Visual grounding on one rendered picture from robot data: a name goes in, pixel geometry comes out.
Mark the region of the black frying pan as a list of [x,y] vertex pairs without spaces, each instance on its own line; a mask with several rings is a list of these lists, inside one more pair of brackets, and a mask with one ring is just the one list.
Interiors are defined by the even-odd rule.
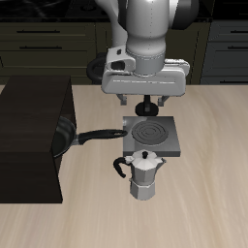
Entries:
[[69,119],[60,116],[53,137],[51,151],[53,157],[58,158],[73,145],[83,145],[88,140],[118,139],[127,135],[127,131],[116,129],[96,130],[78,134],[75,125]]

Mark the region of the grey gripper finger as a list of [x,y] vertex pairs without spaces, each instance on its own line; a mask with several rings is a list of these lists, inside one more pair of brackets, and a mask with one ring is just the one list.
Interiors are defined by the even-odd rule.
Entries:
[[163,107],[164,102],[169,98],[170,96],[162,96],[161,98],[158,98],[158,107]]
[[120,100],[121,106],[127,106],[127,97],[123,94],[116,94],[117,98]]

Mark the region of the dark wooden cabinet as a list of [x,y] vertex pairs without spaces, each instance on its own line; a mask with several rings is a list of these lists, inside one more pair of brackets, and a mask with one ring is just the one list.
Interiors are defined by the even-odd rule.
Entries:
[[69,76],[12,76],[0,93],[0,203],[61,203],[61,116],[76,120]]

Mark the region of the silver moka pot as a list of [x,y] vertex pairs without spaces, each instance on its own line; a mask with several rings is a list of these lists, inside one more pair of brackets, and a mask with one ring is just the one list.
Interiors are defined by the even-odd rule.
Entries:
[[155,195],[155,175],[157,170],[166,162],[158,157],[155,152],[140,150],[132,156],[119,157],[114,160],[113,167],[117,173],[125,178],[126,174],[120,165],[131,168],[130,194],[137,200],[148,201]]

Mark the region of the dark grey stove plate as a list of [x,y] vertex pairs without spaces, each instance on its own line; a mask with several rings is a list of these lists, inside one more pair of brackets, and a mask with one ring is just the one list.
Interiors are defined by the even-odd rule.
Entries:
[[179,157],[181,150],[172,116],[124,116],[123,155],[148,150],[158,157]]

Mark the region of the dark kitchen cupboards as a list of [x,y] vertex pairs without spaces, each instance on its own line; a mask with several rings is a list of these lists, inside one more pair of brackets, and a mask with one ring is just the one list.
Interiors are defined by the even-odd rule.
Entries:
[[[189,84],[199,84],[208,23],[194,23],[166,36],[168,58],[191,65]],[[0,85],[13,75],[69,76],[73,84],[89,84],[88,63],[112,45],[108,22],[0,22]]]

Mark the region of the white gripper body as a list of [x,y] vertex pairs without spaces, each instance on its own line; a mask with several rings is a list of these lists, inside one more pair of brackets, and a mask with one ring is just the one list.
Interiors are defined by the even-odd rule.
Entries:
[[183,59],[166,59],[164,68],[149,77],[105,68],[102,90],[107,94],[182,96],[189,71],[190,64]]

